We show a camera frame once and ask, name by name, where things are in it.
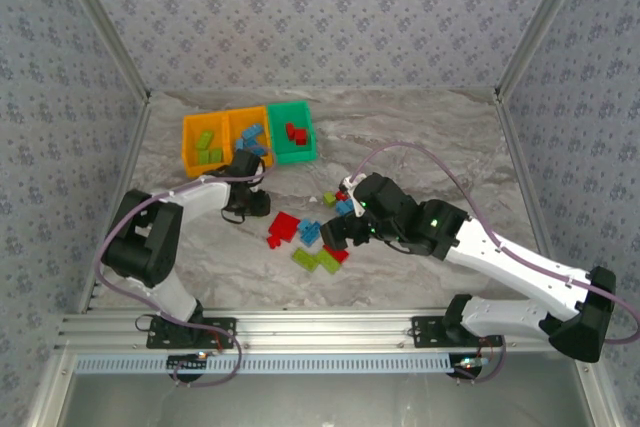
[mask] marble surface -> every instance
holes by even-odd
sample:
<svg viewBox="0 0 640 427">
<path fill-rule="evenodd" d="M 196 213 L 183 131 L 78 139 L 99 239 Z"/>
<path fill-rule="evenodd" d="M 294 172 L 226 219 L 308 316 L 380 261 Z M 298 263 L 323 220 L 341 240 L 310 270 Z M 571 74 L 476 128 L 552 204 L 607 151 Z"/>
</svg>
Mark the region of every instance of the marble surface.
<svg viewBox="0 0 640 427">
<path fill-rule="evenodd" d="M 132 187 L 148 191 L 187 181 L 180 158 L 184 115 L 296 99 L 309 102 L 318 159 L 278 166 L 265 179 L 271 215 L 236 226 L 216 213 L 183 226 L 176 269 L 205 306 L 444 307 L 456 293 L 519 297 L 467 268 L 401 255 L 377 242 L 350 248 L 342 269 L 330 275 L 321 266 L 308 273 L 291 260 L 302 247 L 297 238 L 275 251 L 265 241 L 280 210 L 320 222 L 332 218 L 322 193 L 335 191 L 371 149 L 404 140 L 441 156 L 499 233 L 535 248 L 496 110 L 486 95 L 398 89 L 155 93 Z M 373 171 L 393 178 L 417 201 L 438 197 L 469 210 L 446 175 L 418 152 L 395 148 L 381 153 L 365 168 Z M 318 241 L 308 250 L 321 246 Z M 96 308 L 126 305 L 128 299 L 100 289 L 92 301 Z"/>
</svg>

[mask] plastic bin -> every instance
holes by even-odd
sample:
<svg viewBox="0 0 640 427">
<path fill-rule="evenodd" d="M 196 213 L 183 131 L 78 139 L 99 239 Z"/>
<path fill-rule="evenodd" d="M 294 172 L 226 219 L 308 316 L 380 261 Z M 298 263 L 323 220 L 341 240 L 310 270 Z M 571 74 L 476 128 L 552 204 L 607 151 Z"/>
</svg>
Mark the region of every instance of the plastic bin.
<svg viewBox="0 0 640 427">
<path fill-rule="evenodd" d="M 196 142 L 202 132 L 210 130 L 213 139 L 209 149 L 222 149 L 222 162 L 200 165 Z M 231 162 L 231 146 L 229 144 L 229 121 L 224 112 L 187 115 L 182 121 L 182 162 L 189 177 L 198 177 L 207 170 L 213 170 Z"/>
<path fill-rule="evenodd" d="M 306 162 L 317 157 L 316 134 L 311 124 L 311 112 L 306 101 L 269 104 L 267 106 L 271 140 L 279 164 Z M 296 145 L 287 137 L 286 124 L 293 123 L 297 129 L 309 132 L 307 145 Z"/>
<path fill-rule="evenodd" d="M 267 108 L 264 105 L 247 107 L 246 109 L 229 110 L 227 114 L 229 116 L 229 141 L 232 153 L 236 140 L 242 137 L 242 132 L 253 124 L 261 124 L 264 129 L 264 132 L 256 137 L 258 143 L 272 149 L 269 118 L 267 117 Z M 267 155 L 262 158 L 267 167 L 273 164 L 273 154 L 271 152 L 268 152 Z"/>
<path fill-rule="evenodd" d="M 185 116 L 182 123 L 182 162 L 187 176 L 198 177 L 208 170 L 231 163 L 233 143 L 242 135 L 243 130 L 255 123 L 260 123 L 264 127 L 264 133 L 257 137 L 258 142 L 272 149 L 267 108 L 264 105 Z M 206 130 L 213 132 L 213 140 L 209 149 L 222 149 L 222 162 L 198 164 L 198 151 L 195 145 L 202 132 Z M 271 153 L 268 153 L 263 159 L 267 167 L 273 164 Z"/>
</svg>

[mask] toy block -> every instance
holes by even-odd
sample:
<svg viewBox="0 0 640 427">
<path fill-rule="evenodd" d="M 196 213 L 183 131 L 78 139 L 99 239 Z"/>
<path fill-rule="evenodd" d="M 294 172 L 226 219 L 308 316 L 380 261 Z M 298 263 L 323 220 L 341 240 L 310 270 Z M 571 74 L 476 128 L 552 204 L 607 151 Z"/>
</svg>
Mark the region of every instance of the toy block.
<svg viewBox="0 0 640 427">
<path fill-rule="evenodd" d="M 310 226 L 311 221 L 309 219 L 302 219 L 298 224 L 298 233 L 303 234 Z"/>
<path fill-rule="evenodd" d="M 209 152 L 209 162 L 211 164 L 219 164 L 222 162 L 222 149 L 211 149 L 211 152 Z"/>
<path fill-rule="evenodd" d="M 294 127 L 294 125 L 291 122 L 287 122 L 284 128 L 287 131 L 287 137 L 289 138 L 289 140 L 294 140 L 296 135 L 296 128 Z"/>
<path fill-rule="evenodd" d="M 318 240 L 320 237 L 320 227 L 322 224 L 320 222 L 314 222 L 302 233 L 300 236 L 300 240 L 307 247 L 311 247 L 313 243 Z"/>
<path fill-rule="evenodd" d="M 316 262 L 322 265 L 331 275 L 340 270 L 340 262 L 331 257 L 331 254 L 324 249 L 320 249 L 315 256 Z"/>
<path fill-rule="evenodd" d="M 313 257 L 313 255 L 302 249 L 297 249 L 291 258 L 296 264 L 309 272 L 313 272 L 316 270 L 316 267 L 318 267 L 318 261 Z"/>
<path fill-rule="evenodd" d="M 296 129 L 294 138 L 296 145 L 307 145 L 307 129 Z"/>
<path fill-rule="evenodd" d="M 207 150 L 211 143 L 211 139 L 213 139 L 213 132 L 205 130 L 200 134 L 200 138 L 196 142 L 196 150 Z"/>
<path fill-rule="evenodd" d="M 276 235 L 272 235 L 270 237 L 267 237 L 267 244 L 269 244 L 269 248 L 271 250 L 275 249 L 276 247 L 280 247 L 280 244 L 282 242 L 280 242 L 280 237 L 276 236 Z"/>
<path fill-rule="evenodd" d="M 340 215 L 347 215 L 353 211 L 353 200 L 341 200 L 336 204 L 336 212 Z"/>
<path fill-rule="evenodd" d="M 333 195 L 333 192 L 325 192 L 322 194 L 322 200 L 324 201 L 324 205 L 327 207 L 333 207 L 337 202 L 336 196 Z"/>
<path fill-rule="evenodd" d="M 198 165 L 207 165 L 209 163 L 209 151 L 208 150 L 199 150 L 198 151 Z"/>
<path fill-rule="evenodd" d="M 278 212 L 271 227 L 269 227 L 269 233 L 275 235 L 285 242 L 291 242 L 293 236 L 296 235 L 296 228 L 300 220 L 295 217 L 285 214 L 284 212 Z"/>
<path fill-rule="evenodd" d="M 246 140 L 244 142 L 244 149 L 259 156 L 267 155 L 265 148 L 260 145 L 256 139 Z"/>
<path fill-rule="evenodd" d="M 345 260 L 347 260 L 347 257 L 349 257 L 349 252 L 347 252 L 346 250 L 333 250 L 326 245 L 323 245 L 322 248 L 326 250 L 331 255 L 331 257 L 333 257 L 340 263 L 344 262 Z"/>
<path fill-rule="evenodd" d="M 257 137 L 261 133 L 264 132 L 264 128 L 260 124 L 253 124 L 251 127 L 247 128 L 242 132 L 242 138 L 244 140 L 249 140 Z"/>
</svg>

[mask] patterned wallpaper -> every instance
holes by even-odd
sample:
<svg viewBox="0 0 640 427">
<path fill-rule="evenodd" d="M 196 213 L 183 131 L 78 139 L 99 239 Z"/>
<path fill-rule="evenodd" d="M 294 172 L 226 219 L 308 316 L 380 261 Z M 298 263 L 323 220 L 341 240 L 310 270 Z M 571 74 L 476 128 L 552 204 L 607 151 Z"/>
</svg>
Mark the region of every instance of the patterned wallpaper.
<svg viewBox="0 0 640 427">
<path fill-rule="evenodd" d="M 567 0 L 509 101 L 559 260 L 618 276 L 640 307 L 640 2 Z M 631 332 L 617 312 L 610 334 Z M 607 348 L 640 425 L 640 347 Z"/>
<path fill-rule="evenodd" d="M 0 0 L 0 426 L 77 308 L 137 102 L 76 0 Z"/>
<path fill-rule="evenodd" d="M 150 89 L 495 85 L 540 0 L 102 0 Z"/>
</svg>

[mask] lime green lego brick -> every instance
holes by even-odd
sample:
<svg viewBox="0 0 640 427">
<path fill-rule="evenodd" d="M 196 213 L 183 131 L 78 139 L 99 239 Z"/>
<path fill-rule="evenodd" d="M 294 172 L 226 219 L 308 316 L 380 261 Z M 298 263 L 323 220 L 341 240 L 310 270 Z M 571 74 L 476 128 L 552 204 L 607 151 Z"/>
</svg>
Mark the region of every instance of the lime green lego brick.
<svg viewBox="0 0 640 427">
<path fill-rule="evenodd" d="M 196 150 L 207 150 L 212 139 L 213 131 L 205 130 L 202 134 L 200 134 L 200 138 L 196 142 Z"/>
<path fill-rule="evenodd" d="M 209 162 L 211 164 L 219 164 L 222 162 L 222 149 L 211 149 L 211 152 L 209 152 Z"/>
<path fill-rule="evenodd" d="M 318 252 L 314 258 L 320 265 L 327 269 L 327 272 L 331 275 L 340 270 L 340 262 L 334 259 L 331 254 L 324 249 L 320 249 L 320 252 Z"/>
<path fill-rule="evenodd" d="M 333 194 L 333 192 L 325 192 L 322 195 L 322 200 L 324 201 L 324 205 L 326 205 L 327 207 L 333 207 L 334 205 L 336 205 L 336 202 L 338 201 L 338 199 L 336 199 L 336 196 Z"/>
<path fill-rule="evenodd" d="M 291 258 L 296 264 L 309 272 L 313 272 L 316 270 L 316 267 L 318 267 L 318 261 L 313 257 L 313 255 L 302 249 L 297 249 Z"/>
<path fill-rule="evenodd" d="M 208 150 L 199 150 L 198 151 L 198 165 L 207 165 L 209 163 L 209 151 Z"/>
</svg>

